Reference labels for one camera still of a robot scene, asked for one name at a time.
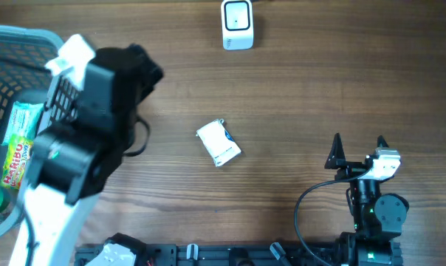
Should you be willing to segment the white paper pouch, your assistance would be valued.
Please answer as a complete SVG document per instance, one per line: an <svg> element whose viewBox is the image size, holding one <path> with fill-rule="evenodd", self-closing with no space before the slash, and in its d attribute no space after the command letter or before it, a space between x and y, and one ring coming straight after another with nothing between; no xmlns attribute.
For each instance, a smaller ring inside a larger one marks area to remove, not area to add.
<svg viewBox="0 0 446 266"><path fill-rule="evenodd" d="M211 156L215 167L221 167L241 153L230 133L224 127L224 119L216 119L196 131Z"/></svg>

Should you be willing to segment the Haribo gummy candy bag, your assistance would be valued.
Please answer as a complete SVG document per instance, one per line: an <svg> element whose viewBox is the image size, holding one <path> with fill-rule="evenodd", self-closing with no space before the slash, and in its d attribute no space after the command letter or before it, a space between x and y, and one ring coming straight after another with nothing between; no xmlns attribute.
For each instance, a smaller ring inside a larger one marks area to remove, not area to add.
<svg viewBox="0 0 446 266"><path fill-rule="evenodd" d="M2 187L20 189L32 146L33 141L28 138L11 136L0 181Z"/></svg>

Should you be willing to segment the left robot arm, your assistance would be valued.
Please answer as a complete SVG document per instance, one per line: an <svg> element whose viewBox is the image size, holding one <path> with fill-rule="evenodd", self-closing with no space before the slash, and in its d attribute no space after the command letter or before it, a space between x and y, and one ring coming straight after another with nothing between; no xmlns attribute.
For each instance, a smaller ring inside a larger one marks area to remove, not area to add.
<svg viewBox="0 0 446 266"><path fill-rule="evenodd" d="M96 50L79 95L34 140L11 265L67 265L109 176L131 151L138 105L163 71L138 44Z"/></svg>

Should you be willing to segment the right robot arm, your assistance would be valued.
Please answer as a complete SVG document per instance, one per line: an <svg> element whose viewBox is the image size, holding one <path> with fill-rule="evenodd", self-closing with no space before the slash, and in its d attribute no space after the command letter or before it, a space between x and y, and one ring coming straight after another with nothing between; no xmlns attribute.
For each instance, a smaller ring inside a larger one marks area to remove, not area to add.
<svg viewBox="0 0 446 266"><path fill-rule="evenodd" d="M340 134L334 135L331 151L324 168L337 171L334 179L346 181L349 211L354 232L343 232L335 241L335 265L404 264L400 243L394 239L402 234L409 203L398 194L382 194L380 185L394 178L401 165L396 149L388 146L383 136L377 147L362 162L346 159Z"/></svg>

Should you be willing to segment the white barcode scanner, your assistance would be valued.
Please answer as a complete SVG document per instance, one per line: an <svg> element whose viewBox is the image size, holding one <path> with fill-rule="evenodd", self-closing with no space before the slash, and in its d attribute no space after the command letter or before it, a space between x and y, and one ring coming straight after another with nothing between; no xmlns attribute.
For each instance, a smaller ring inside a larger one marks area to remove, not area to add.
<svg viewBox="0 0 446 266"><path fill-rule="evenodd" d="M250 49L254 42L252 2L250 0L224 0L220 11L224 49Z"/></svg>

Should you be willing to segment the grey plastic mesh basket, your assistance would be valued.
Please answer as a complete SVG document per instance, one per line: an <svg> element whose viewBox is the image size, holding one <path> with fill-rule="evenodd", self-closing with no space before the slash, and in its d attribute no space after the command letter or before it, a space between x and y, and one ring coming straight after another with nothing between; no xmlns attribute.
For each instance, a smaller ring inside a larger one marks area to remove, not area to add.
<svg viewBox="0 0 446 266"><path fill-rule="evenodd" d="M42 131L66 114L76 90L66 79L54 78L46 69L63 45L61 37L48 30L0 25L0 181L7 147L3 145L7 124L15 102L40 104L44 111L38 130ZM21 212L16 198L23 193L0 185L0 237L17 226Z"/></svg>

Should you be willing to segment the teal white tissue packet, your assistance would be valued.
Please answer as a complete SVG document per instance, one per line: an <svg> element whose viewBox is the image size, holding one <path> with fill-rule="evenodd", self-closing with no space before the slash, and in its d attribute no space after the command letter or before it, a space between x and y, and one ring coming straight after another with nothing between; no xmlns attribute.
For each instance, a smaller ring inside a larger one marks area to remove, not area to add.
<svg viewBox="0 0 446 266"><path fill-rule="evenodd" d="M14 102L2 145L8 145L10 138L13 135L33 140L36 135L36 129L43 108L44 105L41 103L31 104L20 103L18 101Z"/></svg>

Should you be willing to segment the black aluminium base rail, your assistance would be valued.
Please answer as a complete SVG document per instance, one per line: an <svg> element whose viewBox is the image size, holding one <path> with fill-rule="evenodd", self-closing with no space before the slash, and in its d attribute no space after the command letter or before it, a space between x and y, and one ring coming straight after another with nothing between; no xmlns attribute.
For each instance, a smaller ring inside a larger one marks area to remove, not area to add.
<svg viewBox="0 0 446 266"><path fill-rule="evenodd" d="M323 265L297 245L282 245L286 255L276 259L269 245L200 245L198 258L188 258L188 246L171 244L147 244L145 261L138 265ZM335 244L313 243L310 247L320 258L332 265L350 265L335 262ZM74 265L90 263L102 251L103 245L85 245L76 250ZM391 262L361 262L360 265L404 265L399 243L394 243Z"/></svg>

